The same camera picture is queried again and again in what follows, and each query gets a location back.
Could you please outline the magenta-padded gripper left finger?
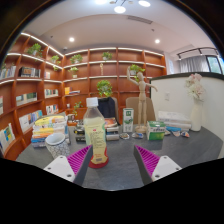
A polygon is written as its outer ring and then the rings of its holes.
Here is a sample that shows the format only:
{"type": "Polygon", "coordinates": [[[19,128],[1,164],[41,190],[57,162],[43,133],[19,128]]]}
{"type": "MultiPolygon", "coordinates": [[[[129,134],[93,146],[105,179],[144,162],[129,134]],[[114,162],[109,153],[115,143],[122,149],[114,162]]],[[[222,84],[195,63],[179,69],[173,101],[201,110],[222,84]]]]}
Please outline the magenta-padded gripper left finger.
{"type": "Polygon", "coordinates": [[[81,186],[84,182],[93,147],[86,146],[68,157],[58,156],[44,170],[81,186]]]}

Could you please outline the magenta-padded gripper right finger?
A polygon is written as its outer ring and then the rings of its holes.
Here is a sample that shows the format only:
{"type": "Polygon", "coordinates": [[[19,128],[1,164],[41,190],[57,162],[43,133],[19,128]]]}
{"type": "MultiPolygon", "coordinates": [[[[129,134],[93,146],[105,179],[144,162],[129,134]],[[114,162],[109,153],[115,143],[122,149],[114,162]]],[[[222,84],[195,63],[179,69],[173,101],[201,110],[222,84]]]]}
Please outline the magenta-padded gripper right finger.
{"type": "Polygon", "coordinates": [[[134,156],[144,185],[181,170],[167,155],[158,156],[138,145],[134,146],[134,156]]]}

